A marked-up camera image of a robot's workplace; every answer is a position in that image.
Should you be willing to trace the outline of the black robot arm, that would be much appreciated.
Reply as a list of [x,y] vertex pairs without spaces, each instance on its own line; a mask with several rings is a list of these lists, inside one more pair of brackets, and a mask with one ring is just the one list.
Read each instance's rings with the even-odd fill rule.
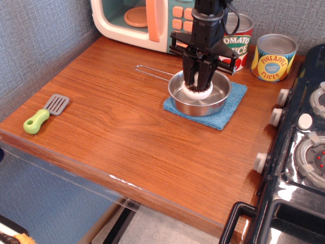
[[229,11],[238,13],[231,1],[195,1],[191,32],[170,34],[170,51],[182,56],[185,86],[192,92],[206,91],[218,68],[235,73],[239,55],[223,42]]

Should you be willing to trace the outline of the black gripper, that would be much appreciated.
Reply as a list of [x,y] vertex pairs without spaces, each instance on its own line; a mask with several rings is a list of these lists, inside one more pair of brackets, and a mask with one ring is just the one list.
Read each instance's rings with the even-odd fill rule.
[[173,31],[170,34],[170,51],[182,56],[185,84],[197,86],[199,92],[210,88],[217,69],[230,74],[236,72],[235,62],[239,56],[223,42],[224,34],[228,34],[227,17],[195,15],[190,33]]

